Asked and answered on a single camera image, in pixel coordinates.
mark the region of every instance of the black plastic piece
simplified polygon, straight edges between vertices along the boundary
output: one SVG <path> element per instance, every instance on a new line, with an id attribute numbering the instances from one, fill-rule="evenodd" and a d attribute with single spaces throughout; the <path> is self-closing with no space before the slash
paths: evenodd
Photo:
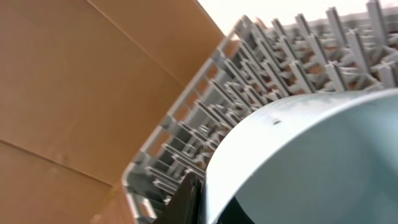
<path id="1" fill-rule="evenodd" d="M 201 181 L 193 173 L 185 176 L 166 209 L 153 224 L 197 224 Z"/>

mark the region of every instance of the white wall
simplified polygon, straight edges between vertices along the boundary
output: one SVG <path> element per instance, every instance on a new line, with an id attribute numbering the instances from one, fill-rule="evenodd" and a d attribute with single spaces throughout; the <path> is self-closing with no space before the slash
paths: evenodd
<path id="1" fill-rule="evenodd" d="M 224 34 L 235 22 L 247 15 L 252 21 L 260 18 L 266 26 L 278 18 L 284 25 L 295 23 L 294 16 L 304 14 L 308 21 L 326 18 L 326 10 L 335 6 L 340 16 L 366 12 L 368 0 L 198 0 Z M 382 7 L 398 6 L 396 0 L 381 0 Z"/>

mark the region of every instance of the dish rack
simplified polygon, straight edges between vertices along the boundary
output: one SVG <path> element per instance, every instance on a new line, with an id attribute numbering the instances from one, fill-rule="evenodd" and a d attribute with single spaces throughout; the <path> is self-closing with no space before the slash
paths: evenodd
<path id="1" fill-rule="evenodd" d="M 258 108 L 292 95 L 395 88 L 398 7 L 366 6 L 343 17 L 329 8 L 311 22 L 299 14 L 289 26 L 274 19 L 273 28 L 243 16 L 125 170 L 136 223 L 153 222 L 187 173 L 204 180 L 218 144 Z"/>

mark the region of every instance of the brown cardboard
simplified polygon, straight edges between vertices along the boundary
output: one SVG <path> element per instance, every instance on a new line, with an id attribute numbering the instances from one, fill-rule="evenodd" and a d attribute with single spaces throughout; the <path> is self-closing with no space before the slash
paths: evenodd
<path id="1" fill-rule="evenodd" d="M 0 30 L 0 139 L 109 184 L 183 89 L 83 0 L 0 1 Z"/>
<path id="2" fill-rule="evenodd" d="M 88 0 L 186 85 L 224 37 L 194 0 Z"/>
<path id="3" fill-rule="evenodd" d="M 110 188 L 0 142 L 0 223 L 86 224 Z"/>
<path id="4" fill-rule="evenodd" d="M 121 184 L 116 184 L 106 197 L 106 203 L 90 224 L 134 224 L 130 207 Z"/>

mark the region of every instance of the curved plastic surface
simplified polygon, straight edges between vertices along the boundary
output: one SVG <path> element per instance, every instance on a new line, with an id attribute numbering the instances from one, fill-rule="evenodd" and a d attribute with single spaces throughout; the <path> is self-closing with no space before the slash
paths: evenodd
<path id="1" fill-rule="evenodd" d="M 234 196 L 254 223 L 398 218 L 388 189 L 398 186 L 398 90 L 365 94 L 292 96 L 239 123 L 207 168 L 204 223 L 216 223 Z"/>

